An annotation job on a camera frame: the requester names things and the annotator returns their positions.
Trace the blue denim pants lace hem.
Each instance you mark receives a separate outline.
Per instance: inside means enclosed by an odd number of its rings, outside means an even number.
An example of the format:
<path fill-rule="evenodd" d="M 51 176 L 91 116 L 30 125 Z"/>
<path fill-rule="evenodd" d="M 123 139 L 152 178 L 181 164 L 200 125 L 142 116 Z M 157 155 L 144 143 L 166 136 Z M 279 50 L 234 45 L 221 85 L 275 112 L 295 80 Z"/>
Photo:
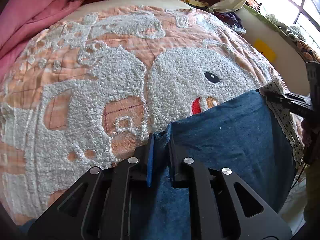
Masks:
<path fill-rule="evenodd" d="M 288 93 L 279 78 L 260 87 Z M 172 187 L 168 143 L 184 150 Z M 302 163 L 293 114 L 259 89 L 155 135 L 151 186 L 132 195 L 132 239 L 290 239 L 278 214 Z"/>

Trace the peach white tufted bedspread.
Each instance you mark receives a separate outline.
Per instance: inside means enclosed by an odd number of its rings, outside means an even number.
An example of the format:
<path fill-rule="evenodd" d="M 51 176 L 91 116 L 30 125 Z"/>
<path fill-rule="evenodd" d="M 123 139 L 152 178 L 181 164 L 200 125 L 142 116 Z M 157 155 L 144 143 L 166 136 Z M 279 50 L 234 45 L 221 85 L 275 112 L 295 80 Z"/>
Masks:
<path fill-rule="evenodd" d="M 177 0 L 86 5 L 33 37 L 1 82 L 1 202 L 21 225 L 89 167 L 280 74 Z"/>

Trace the purple garment by bed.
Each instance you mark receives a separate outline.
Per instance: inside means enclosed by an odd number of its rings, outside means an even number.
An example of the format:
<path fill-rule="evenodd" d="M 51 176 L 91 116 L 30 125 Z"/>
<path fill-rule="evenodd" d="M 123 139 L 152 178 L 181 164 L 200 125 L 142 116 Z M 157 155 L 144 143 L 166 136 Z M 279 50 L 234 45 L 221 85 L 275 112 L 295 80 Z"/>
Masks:
<path fill-rule="evenodd" d="M 214 15 L 231 27 L 236 25 L 238 28 L 243 28 L 242 20 L 235 12 L 214 12 Z"/>

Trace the pink folded quilt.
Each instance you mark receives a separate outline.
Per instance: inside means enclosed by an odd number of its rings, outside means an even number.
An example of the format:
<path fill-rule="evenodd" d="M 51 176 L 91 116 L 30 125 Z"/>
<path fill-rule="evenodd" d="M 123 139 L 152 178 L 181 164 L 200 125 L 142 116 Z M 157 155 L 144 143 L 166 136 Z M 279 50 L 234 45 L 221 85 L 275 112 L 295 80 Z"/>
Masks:
<path fill-rule="evenodd" d="M 9 0 L 1 13 L 1 76 L 31 38 L 74 12 L 84 0 Z"/>

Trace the window with dark frame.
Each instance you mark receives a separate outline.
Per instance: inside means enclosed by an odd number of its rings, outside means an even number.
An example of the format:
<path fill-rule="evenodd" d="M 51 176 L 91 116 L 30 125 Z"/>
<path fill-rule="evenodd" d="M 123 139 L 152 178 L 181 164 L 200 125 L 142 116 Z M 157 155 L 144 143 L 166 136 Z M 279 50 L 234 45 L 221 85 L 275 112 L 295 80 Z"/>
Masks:
<path fill-rule="evenodd" d="M 260 13 L 274 16 L 288 26 L 296 25 L 310 46 L 319 50 L 319 10 L 313 0 L 256 0 Z"/>

